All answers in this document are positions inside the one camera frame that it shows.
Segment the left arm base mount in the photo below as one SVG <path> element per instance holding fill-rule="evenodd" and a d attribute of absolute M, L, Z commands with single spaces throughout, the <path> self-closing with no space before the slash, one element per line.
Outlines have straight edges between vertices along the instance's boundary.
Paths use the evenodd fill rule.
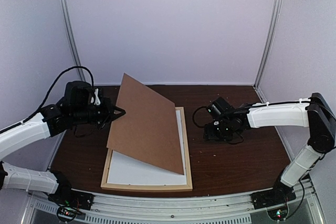
<path fill-rule="evenodd" d="M 67 196 L 61 196 L 60 194 L 47 194 L 47 196 L 50 201 L 58 205 L 79 210 L 90 210 L 94 199 L 93 194 L 76 190 L 71 190 Z"/>

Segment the brown backing board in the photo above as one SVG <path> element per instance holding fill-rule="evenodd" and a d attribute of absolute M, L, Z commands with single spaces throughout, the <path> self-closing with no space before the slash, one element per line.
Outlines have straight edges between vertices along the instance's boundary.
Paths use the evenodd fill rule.
<path fill-rule="evenodd" d="M 175 104 L 124 74 L 116 105 L 125 115 L 111 123 L 107 148 L 183 175 Z"/>

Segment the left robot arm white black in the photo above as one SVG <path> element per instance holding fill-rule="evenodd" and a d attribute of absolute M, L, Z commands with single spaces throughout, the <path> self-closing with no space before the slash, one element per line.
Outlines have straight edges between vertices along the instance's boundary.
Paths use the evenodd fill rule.
<path fill-rule="evenodd" d="M 64 96 L 56 104 L 42 106 L 32 118 L 1 130 L 1 158 L 78 125 L 101 129 L 125 114 L 124 109 L 102 95 L 102 89 L 83 81 L 68 82 Z M 39 172 L 4 161 L 1 161 L 1 189 L 44 192 L 55 195 L 64 205 L 71 205 L 76 199 L 71 183 L 61 172 Z"/>

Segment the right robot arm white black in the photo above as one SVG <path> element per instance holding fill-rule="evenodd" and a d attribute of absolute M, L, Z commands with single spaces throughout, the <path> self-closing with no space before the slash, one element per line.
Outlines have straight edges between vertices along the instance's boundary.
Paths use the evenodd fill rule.
<path fill-rule="evenodd" d="M 320 93 L 296 101 L 243 104 L 237 108 L 222 97 L 206 110 L 212 117 L 205 124 L 206 141 L 234 144 L 234 135 L 269 126 L 309 128 L 309 139 L 293 161 L 281 172 L 269 192 L 272 203 L 279 204 L 289 196 L 294 185 L 327 153 L 335 149 L 335 115 Z"/>

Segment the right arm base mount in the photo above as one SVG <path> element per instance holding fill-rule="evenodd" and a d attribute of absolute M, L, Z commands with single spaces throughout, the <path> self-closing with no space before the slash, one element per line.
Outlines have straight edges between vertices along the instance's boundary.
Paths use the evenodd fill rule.
<path fill-rule="evenodd" d="M 261 209 L 276 205 L 285 205 L 287 202 L 295 200 L 296 194 L 294 192 L 285 194 L 284 192 L 270 189 L 252 193 L 251 199 L 254 209 Z"/>

